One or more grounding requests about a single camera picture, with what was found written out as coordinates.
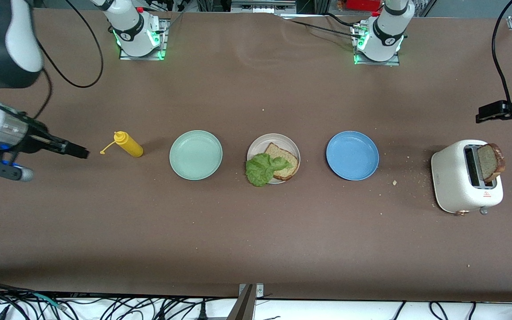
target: plate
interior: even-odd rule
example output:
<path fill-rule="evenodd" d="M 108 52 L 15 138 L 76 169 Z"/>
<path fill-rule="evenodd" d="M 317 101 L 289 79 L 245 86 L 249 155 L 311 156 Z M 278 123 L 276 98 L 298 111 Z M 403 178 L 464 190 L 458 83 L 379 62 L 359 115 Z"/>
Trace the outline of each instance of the plate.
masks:
<path fill-rule="evenodd" d="M 279 133 L 265 134 L 263 136 L 260 136 L 258 139 L 254 140 L 254 142 L 252 142 L 252 144 L 250 145 L 250 148 L 248 148 L 248 154 L 246 154 L 246 160 L 248 161 L 248 160 L 252 159 L 254 156 L 256 156 L 256 154 L 264 153 L 264 151 L 266 151 L 266 148 L 268 148 L 268 146 L 271 143 L 276 144 L 276 146 L 279 146 L 280 148 L 289 151 L 291 154 L 293 154 L 297 158 L 297 160 L 301 164 L 301 157 L 299 154 L 299 149 L 297 148 L 295 143 L 293 143 L 293 141 L 290 138 L 288 138 L 287 136 L 284 136 L 283 134 L 279 134 Z M 282 180 L 279 180 L 276 178 L 272 178 L 272 180 L 270 180 L 270 182 L 268 182 L 268 184 L 281 184 L 282 182 L 285 182 L 285 181 L 282 181 Z"/>
<path fill-rule="evenodd" d="M 182 134 L 171 146 L 169 163 L 187 180 L 201 180 L 215 173 L 222 161 L 222 146 L 216 136 L 203 130 Z"/>
<path fill-rule="evenodd" d="M 337 133 L 327 145 L 327 163 L 346 180 L 364 180 L 378 167 L 378 149 L 368 136 L 356 131 Z"/>

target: lettuce leaf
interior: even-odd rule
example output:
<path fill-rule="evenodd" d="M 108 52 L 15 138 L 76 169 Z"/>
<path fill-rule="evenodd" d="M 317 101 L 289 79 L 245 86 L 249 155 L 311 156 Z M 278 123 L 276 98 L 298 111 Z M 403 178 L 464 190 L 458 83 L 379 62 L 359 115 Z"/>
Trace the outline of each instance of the lettuce leaf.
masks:
<path fill-rule="evenodd" d="M 272 159 L 267 153 L 259 153 L 246 161 L 246 176 L 254 186 L 263 187 L 274 178 L 274 172 L 291 167 L 290 162 L 280 156 Z"/>

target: white plate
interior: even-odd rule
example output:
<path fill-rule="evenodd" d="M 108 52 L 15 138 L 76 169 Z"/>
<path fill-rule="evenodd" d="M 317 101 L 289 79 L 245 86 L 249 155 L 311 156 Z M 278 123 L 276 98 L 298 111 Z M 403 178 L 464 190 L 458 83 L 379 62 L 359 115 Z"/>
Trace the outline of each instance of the white plate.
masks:
<path fill-rule="evenodd" d="M 256 154 L 264 153 L 266 151 L 266 148 L 268 148 L 268 146 L 272 143 L 276 144 L 276 146 L 279 146 L 280 148 L 282 148 L 284 150 L 289 151 L 291 154 L 293 154 L 297 158 L 299 163 L 301 163 L 299 149 L 297 148 L 295 143 L 293 143 L 293 141 L 290 138 L 288 138 L 287 136 L 284 136 L 283 134 L 279 134 L 279 133 L 265 134 L 263 136 L 260 136 L 260 138 L 254 140 L 254 142 L 252 142 L 252 144 L 250 145 L 250 148 L 248 148 L 248 154 L 246 154 L 246 160 L 248 161 L 248 160 L 252 159 L 254 156 L 256 156 Z M 285 181 L 278 180 L 276 178 L 272 178 L 272 180 L 270 180 L 270 182 L 268 182 L 268 184 L 281 184 L 282 182 L 285 182 Z"/>

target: red box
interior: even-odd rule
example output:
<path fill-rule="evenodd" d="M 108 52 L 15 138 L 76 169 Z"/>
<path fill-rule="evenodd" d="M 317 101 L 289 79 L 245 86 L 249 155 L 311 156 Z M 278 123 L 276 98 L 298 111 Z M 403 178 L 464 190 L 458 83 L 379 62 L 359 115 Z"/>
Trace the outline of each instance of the red box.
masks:
<path fill-rule="evenodd" d="M 347 0 L 347 9 L 375 12 L 380 8 L 380 0 Z"/>

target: brown table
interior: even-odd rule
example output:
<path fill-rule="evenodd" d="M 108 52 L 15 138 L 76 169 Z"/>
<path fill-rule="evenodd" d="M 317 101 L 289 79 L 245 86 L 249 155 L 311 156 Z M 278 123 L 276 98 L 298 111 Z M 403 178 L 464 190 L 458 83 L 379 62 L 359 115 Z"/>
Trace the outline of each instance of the brown table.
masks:
<path fill-rule="evenodd" d="M 51 70 L 55 95 L 40 119 L 92 153 L 22 155 L 35 179 L 0 178 L 0 282 L 217 296 L 263 282 L 288 298 L 512 300 L 512 122 L 475 124 L 479 106 L 504 98 L 493 20 L 414 19 L 401 65 L 375 67 L 354 65 L 344 36 L 269 14 L 184 14 L 165 61 L 119 61 L 105 17 L 84 15 L 104 49 L 104 77 L 76 89 Z M 95 77 L 96 49 L 75 13 L 37 10 L 35 22 L 70 78 Z M 512 31 L 500 29 L 497 47 L 512 92 Z M 41 80 L 0 99 L 34 113 L 45 93 Z M 224 148 L 219 170 L 196 182 L 168 161 L 173 141 L 194 129 Z M 114 130 L 146 154 L 98 154 Z M 327 166 L 327 142 L 343 130 L 378 146 L 367 180 Z M 272 132 L 292 138 L 303 161 L 289 182 L 255 188 L 246 152 Z M 451 216 L 433 198 L 430 156 L 467 138 L 506 156 L 504 200 L 489 216 Z"/>

